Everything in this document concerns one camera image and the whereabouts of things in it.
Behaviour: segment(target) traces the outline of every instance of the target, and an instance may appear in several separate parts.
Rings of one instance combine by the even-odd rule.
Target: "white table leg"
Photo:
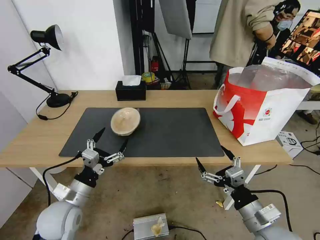
[[[253,176],[256,174],[258,169],[260,168],[261,165],[255,165],[254,168],[251,170],[249,175],[247,176],[246,180],[244,181],[245,183],[249,183],[250,180],[253,178]],[[223,202],[223,207],[225,210],[229,210],[231,206],[234,204],[234,200],[231,197],[231,195],[228,194],[227,198]]]
[[[45,170],[45,168],[35,168],[35,167],[30,167],[30,170],[40,179],[40,181],[44,184],[43,178],[42,178],[42,174],[43,171]],[[49,186],[49,190],[50,192],[53,192],[53,190],[55,189],[55,187],[58,185],[58,183],[56,182],[56,180],[53,178],[53,176],[51,176],[50,173],[46,172],[46,180],[47,180],[47,184]]]

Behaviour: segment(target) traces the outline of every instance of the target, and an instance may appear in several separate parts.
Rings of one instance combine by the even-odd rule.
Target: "red and white bag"
[[[273,140],[317,84],[312,72],[266,57],[261,65],[229,70],[213,114],[243,146]]]

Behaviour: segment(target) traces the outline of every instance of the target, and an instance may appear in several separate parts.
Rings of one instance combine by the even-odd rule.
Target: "black desk mat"
[[[119,108],[87,108],[59,156],[74,157],[87,147],[87,139],[106,127],[96,144],[116,153],[126,137],[111,130]],[[224,153],[205,108],[139,108],[141,121],[129,136],[126,157],[221,157]]]

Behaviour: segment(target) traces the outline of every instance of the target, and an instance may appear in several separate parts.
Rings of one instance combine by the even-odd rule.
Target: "hair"
[[[282,10],[284,10],[285,13],[292,13],[295,8],[298,9],[298,12],[300,11],[301,5],[299,0],[284,0],[275,6],[273,13],[277,15]]]

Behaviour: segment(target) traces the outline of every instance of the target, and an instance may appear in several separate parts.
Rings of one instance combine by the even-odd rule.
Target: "wooden bowl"
[[[121,108],[111,118],[111,129],[119,136],[133,133],[140,123],[140,113],[135,108]]]

